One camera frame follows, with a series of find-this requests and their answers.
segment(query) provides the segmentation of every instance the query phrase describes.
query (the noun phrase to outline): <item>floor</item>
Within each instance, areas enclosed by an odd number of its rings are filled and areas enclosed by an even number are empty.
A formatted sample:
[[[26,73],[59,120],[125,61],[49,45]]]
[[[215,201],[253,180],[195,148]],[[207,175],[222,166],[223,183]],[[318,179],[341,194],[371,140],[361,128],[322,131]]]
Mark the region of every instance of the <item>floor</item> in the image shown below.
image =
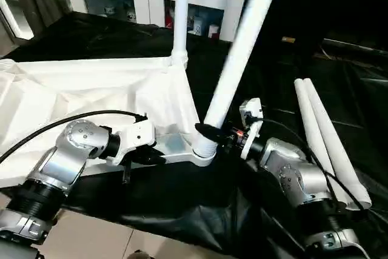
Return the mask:
[[[0,209],[8,198],[0,193]],[[137,250],[155,259],[233,259],[207,249],[65,211],[45,243],[46,259],[122,259]]]

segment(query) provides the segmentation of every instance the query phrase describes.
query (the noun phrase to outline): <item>black cloth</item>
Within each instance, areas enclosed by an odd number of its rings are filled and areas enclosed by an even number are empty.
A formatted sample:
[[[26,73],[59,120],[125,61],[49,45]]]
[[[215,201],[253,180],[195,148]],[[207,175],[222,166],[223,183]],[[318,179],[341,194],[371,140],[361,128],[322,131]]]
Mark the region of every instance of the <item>black cloth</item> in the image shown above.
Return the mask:
[[[47,61],[168,56],[172,41],[172,31],[154,25],[72,13],[6,58]],[[188,36],[187,77],[200,120],[210,104],[229,47],[228,42]],[[387,255],[388,230],[384,138],[388,130],[387,68],[319,58],[301,64],[289,48],[256,48],[227,120],[239,127],[238,106],[245,99],[260,97],[265,117],[303,136],[293,81],[307,76],[313,80],[373,201],[370,219],[356,217],[354,228],[370,255],[382,258]],[[264,123],[261,138],[272,136],[298,145],[291,133]],[[299,240],[292,208],[272,177],[265,172],[249,172],[234,155],[220,150],[208,167],[190,162],[167,164],[135,169],[128,186],[121,180],[120,172],[82,177],[66,208],[238,258],[251,258],[253,254],[266,258],[302,256],[279,227],[283,225]]]

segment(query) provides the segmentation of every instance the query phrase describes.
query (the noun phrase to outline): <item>white plastic tube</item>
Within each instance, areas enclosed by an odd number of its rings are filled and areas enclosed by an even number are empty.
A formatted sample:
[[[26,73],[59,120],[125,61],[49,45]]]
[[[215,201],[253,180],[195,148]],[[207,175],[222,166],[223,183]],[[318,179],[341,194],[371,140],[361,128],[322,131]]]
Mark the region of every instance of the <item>white plastic tube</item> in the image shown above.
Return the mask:
[[[13,17],[13,14],[8,7],[7,1],[0,0],[0,9],[1,12],[4,14],[5,19],[7,20],[9,26],[11,27],[13,33],[17,38],[23,38],[23,32],[20,30],[18,23],[16,22],[16,19]]]
[[[319,159],[323,168],[334,175],[332,163],[330,162],[329,154],[327,153],[321,131],[319,130],[318,123],[315,119],[314,111],[311,106],[307,90],[304,86],[304,82],[302,79],[296,79],[294,85],[296,95],[298,97],[307,143]],[[329,181],[333,187],[337,200],[343,203],[344,206],[347,206],[347,202],[350,200],[348,200],[345,191],[332,178],[329,178]]]
[[[318,122],[319,130],[321,131],[327,152],[332,161],[335,175],[350,190],[350,192],[365,209],[370,208],[372,202],[368,192],[358,180],[352,163],[346,154],[344,146],[342,145],[342,142],[322,104],[321,99],[319,98],[318,93],[314,88],[313,83],[307,78],[304,80],[304,85],[309,95],[314,115],[316,121]],[[349,201],[347,208],[350,210],[358,209],[354,201]]]
[[[174,19],[174,45],[172,49],[172,64],[187,63],[186,37],[187,37],[187,9],[189,0],[176,0]]]
[[[249,0],[229,51],[224,69],[204,122],[220,128],[243,75],[272,0]],[[194,152],[204,158],[214,155],[217,144],[198,134]]]

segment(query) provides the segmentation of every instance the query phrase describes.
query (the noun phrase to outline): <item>silver robotic arm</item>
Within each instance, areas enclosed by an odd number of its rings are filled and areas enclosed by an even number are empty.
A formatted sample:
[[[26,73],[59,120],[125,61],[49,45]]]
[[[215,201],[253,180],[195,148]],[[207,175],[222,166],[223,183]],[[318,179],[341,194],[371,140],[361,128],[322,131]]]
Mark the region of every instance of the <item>silver robotic arm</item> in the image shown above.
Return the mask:
[[[0,210],[0,258],[44,258],[30,245],[44,242],[88,159],[117,166],[127,153],[154,143],[155,128],[147,119],[115,134],[85,119],[70,122]]]
[[[240,157],[255,172],[270,172],[295,209],[304,237],[304,247],[311,258],[369,258],[359,244],[344,212],[338,212],[322,170],[307,161],[298,147],[270,138],[258,139],[263,123],[259,98],[240,107],[245,131],[233,128],[229,134],[206,124],[197,130],[227,149],[238,149]]]

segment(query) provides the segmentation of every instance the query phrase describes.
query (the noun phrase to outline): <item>white cloth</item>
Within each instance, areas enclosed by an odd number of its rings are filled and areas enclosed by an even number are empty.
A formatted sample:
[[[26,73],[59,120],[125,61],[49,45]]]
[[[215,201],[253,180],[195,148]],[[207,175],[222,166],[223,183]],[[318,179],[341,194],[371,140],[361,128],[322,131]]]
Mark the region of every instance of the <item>white cloth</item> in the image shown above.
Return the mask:
[[[36,129],[93,110],[147,114],[156,137],[182,134],[189,143],[198,116],[186,73],[170,57],[20,62],[0,60],[0,154]],[[113,131],[133,122],[124,115],[88,117]],[[0,164],[0,187],[20,183],[65,127],[31,140]],[[102,161],[90,161],[101,164]]]

